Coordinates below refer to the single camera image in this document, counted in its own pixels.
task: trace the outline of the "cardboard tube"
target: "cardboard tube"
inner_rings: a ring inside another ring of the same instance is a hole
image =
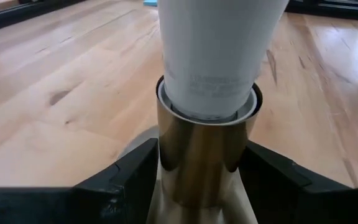
[[[232,116],[248,99],[288,0],[159,0],[165,91],[201,120]]]

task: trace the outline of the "brass cylinder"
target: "brass cylinder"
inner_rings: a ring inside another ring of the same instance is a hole
[[[254,84],[257,104],[247,118],[222,124],[202,123],[176,113],[161,85],[163,77],[157,83],[163,191],[184,207],[217,206],[246,148],[262,106],[262,93]]]

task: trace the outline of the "wood grain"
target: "wood grain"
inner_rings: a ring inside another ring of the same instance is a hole
[[[85,1],[0,29],[0,185],[74,185],[157,124],[156,8]],[[358,187],[358,21],[284,14],[252,140]]]

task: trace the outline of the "wooden floor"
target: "wooden floor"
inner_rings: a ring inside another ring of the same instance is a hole
[[[0,185],[74,185],[156,125],[155,8],[85,1],[0,30]],[[252,140],[358,187],[358,21],[284,14]]]

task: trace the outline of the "blue object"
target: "blue object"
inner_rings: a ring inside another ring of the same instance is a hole
[[[145,6],[157,6],[157,0],[143,0]]]

